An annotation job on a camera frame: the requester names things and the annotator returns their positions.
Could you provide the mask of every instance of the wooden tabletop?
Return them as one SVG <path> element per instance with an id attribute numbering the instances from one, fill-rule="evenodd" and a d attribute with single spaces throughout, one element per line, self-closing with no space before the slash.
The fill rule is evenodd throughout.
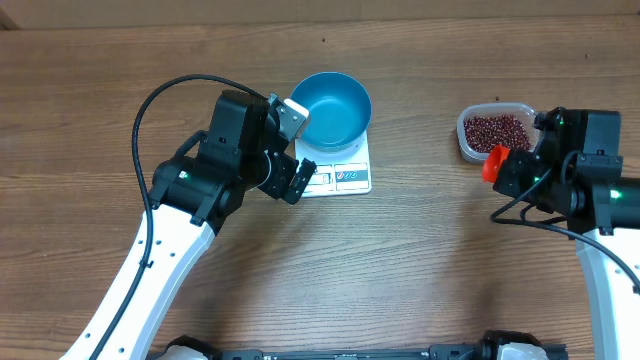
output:
<path id="1" fill-rule="evenodd" d="M 640 17 L 426 20 L 0 33 L 0 358 L 53 359 L 120 268 L 142 201 L 134 116 L 171 78 L 263 94 L 336 70 L 373 99 L 373 191 L 296 206 L 250 192 L 191 271 L 154 347 L 415 348 L 532 332 L 593 358 L 566 238 L 491 224 L 508 199 L 460 155 L 467 106 L 618 110 L 640 176 Z M 144 118 L 147 179 L 206 128 L 223 87 L 180 85 Z"/>

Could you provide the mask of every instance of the orange scoop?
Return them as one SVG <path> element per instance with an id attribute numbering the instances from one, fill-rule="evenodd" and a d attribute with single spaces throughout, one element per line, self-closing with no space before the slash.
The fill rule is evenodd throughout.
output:
<path id="1" fill-rule="evenodd" d="M 500 172 L 502 163 L 507 160 L 511 149 L 502 145 L 496 145 L 489 153 L 489 157 L 484 162 L 482 167 L 482 178 L 486 182 L 495 183 Z"/>

